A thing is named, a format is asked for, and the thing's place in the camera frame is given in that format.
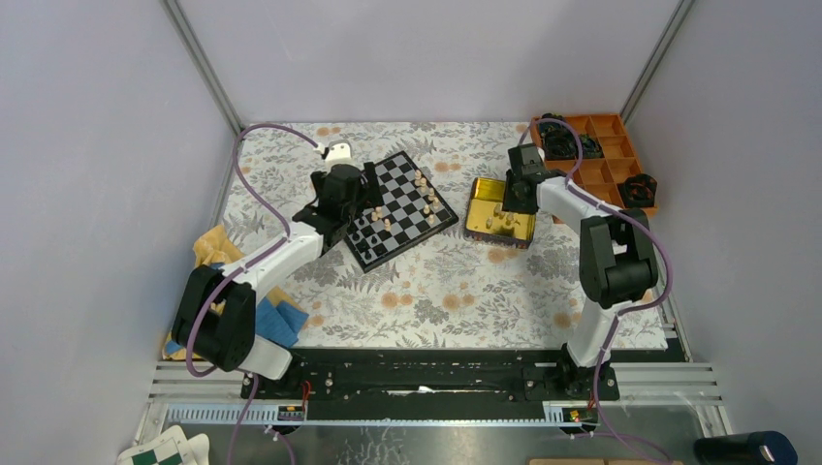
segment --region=wooden organizer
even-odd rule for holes
[[[622,118],[615,113],[563,116],[580,135],[587,134],[599,141],[604,155],[604,158],[583,160],[580,169],[574,173],[574,182],[594,197],[624,208],[625,204],[619,196],[617,185],[625,182],[628,177],[643,172],[643,168],[637,158],[634,144],[625,131],[625,125],[622,124]],[[531,127],[531,139],[542,148],[537,125]],[[549,170],[559,169],[568,172],[574,168],[574,163],[573,160],[546,160],[545,166]],[[657,200],[654,206],[643,210],[651,217],[656,214],[658,208]]]

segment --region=gray floor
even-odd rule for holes
[[[642,436],[685,464],[699,462],[691,452],[702,437],[696,415],[687,407],[633,407],[606,412],[621,433]],[[183,424],[186,436],[206,433],[211,465],[225,464],[231,425]],[[556,428],[526,427],[318,427],[304,426],[288,436],[297,463],[305,464],[466,464],[525,465],[534,457],[636,458],[616,441],[570,441]],[[243,427],[234,464],[288,464],[285,447],[259,426]]]

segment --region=black cylinder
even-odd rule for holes
[[[703,438],[694,453],[704,465],[796,465],[796,451],[784,434],[776,431]]]

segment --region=yellow cloth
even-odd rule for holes
[[[229,239],[223,225],[217,225],[209,232],[201,235],[200,238],[194,242],[193,249],[195,255],[195,268],[201,264],[230,264],[242,258],[242,252],[240,252],[234,243],[232,243]],[[278,303],[285,300],[298,310],[302,310],[289,295],[285,294],[278,287],[274,287],[274,289],[272,289],[266,297],[274,306],[277,306]],[[224,305],[225,303],[221,303],[215,307],[212,304],[211,309],[217,313],[222,313]],[[166,344],[171,340],[172,333],[169,331],[169,334],[166,335],[166,340],[163,343],[163,359],[185,360],[185,348],[182,348],[173,354],[166,354]]]

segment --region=white wall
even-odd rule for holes
[[[230,134],[160,3],[0,2],[0,450],[113,463]]]
[[[629,125],[695,356],[740,431],[822,463],[822,3],[703,1]]]
[[[619,112],[677,0],[185,0],[244,122]]]

